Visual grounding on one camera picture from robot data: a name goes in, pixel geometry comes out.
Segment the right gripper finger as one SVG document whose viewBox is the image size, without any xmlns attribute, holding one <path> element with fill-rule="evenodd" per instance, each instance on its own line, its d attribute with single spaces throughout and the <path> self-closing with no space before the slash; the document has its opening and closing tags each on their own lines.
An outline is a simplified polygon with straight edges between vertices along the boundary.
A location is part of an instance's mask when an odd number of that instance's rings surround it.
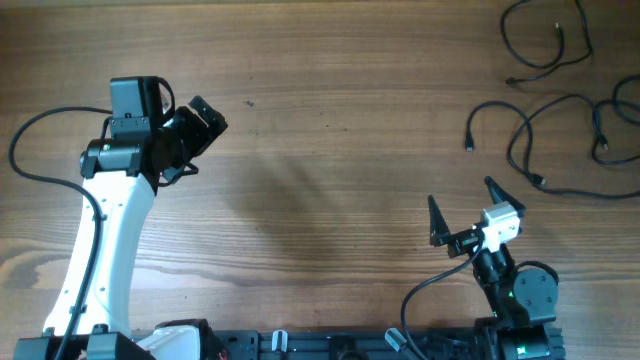
<svg viewBox="0 0 640 360">
<path fill-rule="evenodd" d="M 451 236 L 449 227 L 433 195 L 428 196 L 430 216 L 430 244 L 434 247 L 446 245 Z"/>
<path fill-rule="evenodd" d="M 494 204 L 508 202 L 515 209 L 519 218 L 524 217 L 526 206 L 523 203 L 505 191 L 492 177 L 486 176 L 484 183 Z"/>
</svg>

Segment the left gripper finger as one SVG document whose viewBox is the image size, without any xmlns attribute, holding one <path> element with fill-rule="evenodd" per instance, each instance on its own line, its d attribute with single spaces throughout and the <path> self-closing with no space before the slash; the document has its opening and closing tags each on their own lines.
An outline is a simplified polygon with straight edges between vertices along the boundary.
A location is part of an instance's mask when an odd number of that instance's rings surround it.
<svg viewBox="0 0 640 360">
<path fill-rule="evenodd" d="M 212 116 L 212 110 L 209 104 L 199 95 L 196 95 L 190 102 L 189 106 L 195 110 L 201 118 L 209 118 Z"/>
<path fill-rule="evenodd" d="M 204 107 L 200 112 L 200 117 L 208 126 L 208 139 L 210 142 L 215 141 L 228 128 L 225 117 L 211 107 Z"/>
</svg>

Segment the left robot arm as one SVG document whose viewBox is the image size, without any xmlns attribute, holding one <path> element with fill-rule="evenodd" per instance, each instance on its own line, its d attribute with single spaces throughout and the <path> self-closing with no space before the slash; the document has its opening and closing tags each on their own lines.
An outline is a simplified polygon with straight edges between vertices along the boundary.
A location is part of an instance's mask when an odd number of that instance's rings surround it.
<svg viewBox="0 0 640 360">
<path fill-rule="evenodd" d="M 101 135 L 80 156 L 82 184 L 20 176 L 79 192 L 83 210 L 60 294 L 40 336 L 16 343 L 17 359 L 226 359 L 204 319 L 160 324 L 140 340 L 129 323 L 139 239 L 157 192 L 195 175 L 193 158 L 227 129 L 201 97 L 179 107 L 158 76 L 114 78 Z"/>
</svg>

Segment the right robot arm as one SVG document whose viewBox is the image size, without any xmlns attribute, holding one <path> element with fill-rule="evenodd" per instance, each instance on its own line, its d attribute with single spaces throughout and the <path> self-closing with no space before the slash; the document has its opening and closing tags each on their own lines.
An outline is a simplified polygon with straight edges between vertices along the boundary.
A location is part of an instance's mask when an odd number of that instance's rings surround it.
<svg viewBox="0 0 640 360">
<path fill-rule="evenodd" d="M 469 257 L 493 315 L 470 328 L 438 330 L 425 347 L 445 359 L 564 359 L 562 331 L 552 325 L 559 275 L 539 261 L 514 261 L 507 243 L 521 234 L 526 207 L 492 178 L 484 182 L 493 204 L 468 230 L 451 232 L 435 198 L 428 198 L 430 243 L 445 246 L 451 258 Z"/>
</svg>

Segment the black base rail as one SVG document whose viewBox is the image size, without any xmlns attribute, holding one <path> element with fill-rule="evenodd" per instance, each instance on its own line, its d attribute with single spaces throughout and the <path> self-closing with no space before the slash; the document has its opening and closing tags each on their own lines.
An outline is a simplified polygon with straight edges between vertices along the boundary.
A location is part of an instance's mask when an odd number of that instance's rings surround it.
<svg viewBox="0 0 640 360">
<path fill-rule="evenodd" d="M 273 333 L 216 331 L 225 359 L 339 360 L 412 359 L 408 348 L 396 350 L 382 332 L 288 332 L 286 344 L 274 344 Z M 474 332 L 467 329 L 414 332 L 412 338 L 428 359 L 482 359 Z"/>
</svg>

